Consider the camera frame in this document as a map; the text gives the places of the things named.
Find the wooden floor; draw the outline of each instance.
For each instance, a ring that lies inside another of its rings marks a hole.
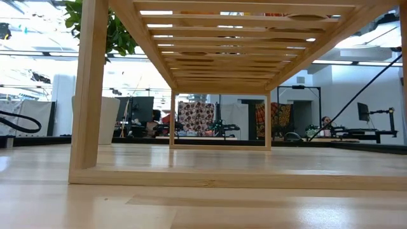
[[[274,148],[271,155],[175,151],[171,159],[165,146],[153,146],[150,154],[134,146],[101,147],[99,165],[406,173],[404,156],[379,153]],[[68,185],[68,164],[68,145],[0,149],[0,228],[402,229],[407,225],[405,191]]]

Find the black cable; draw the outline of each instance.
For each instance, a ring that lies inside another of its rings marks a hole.
[[[320,128],[308,141],[312,141],[312,139],[314,139],[321,131],[323,131],[326,127],[331,126],[331,123],[333,123],[343,112],[345,109],[348,108],[348,106],[368,87],[370,86],[370,84],[372,84],[379,76],[381,76],[389,67],[391,67],[393,64],[395,64],[401,57],[403,56],[403,54],[400,54],[400,56],[398,56],[398,58],[396,58],[395,60],[393,60],[388,66],[386,66],[383,70],[381,70],[373,79],[371,79],[371,81],[364,86],[359,92],[356,93],[356,95],[345,105],[345,107],[342,108],[341,111],[339,111],[339,113],[325,126],[323,126],[322,128]]]
[[[3,123],[3,124],[5,124],[5,125],[7,125],[7,126],[9,126],[11,128],[14,128],[14,129],[18,130],[18,131],[28,133],[28,134],[33,134],[33,133],[39,132],[41,130],[42,126],[41,126],[40,122],[33,119],[33,118],[31,118],[31,117],[20,115],[20,114],[13,114],[13,113],[9,113],[9,112],[6,112],[6,111],[0,111],[0,114],[19,117],[19,118],[24,118],[26,120],[30,120],[30,121],[34,122],[38,126],[37,129],[27,129],[27,128],[23,128],[23,127],[20,127],[18,125],[15,125],[14,123],[8,121],[5,118],[0,118],[0,123]]]

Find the computer monitor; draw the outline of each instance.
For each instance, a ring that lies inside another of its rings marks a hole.
[[[151,121],[153,119],[153,105],[154,97],[116,97],[120,100],[119,112],[117,114],[116,121],[123,121],[125,116],[125,110],[128,103],[129,108],[127,109],[127,120],[132,112],[132,119],[138,118],[139,121]]]
[[[368,105],[358,102],[357,103],[357,112],[359,114],[359,120],[370,121]]]

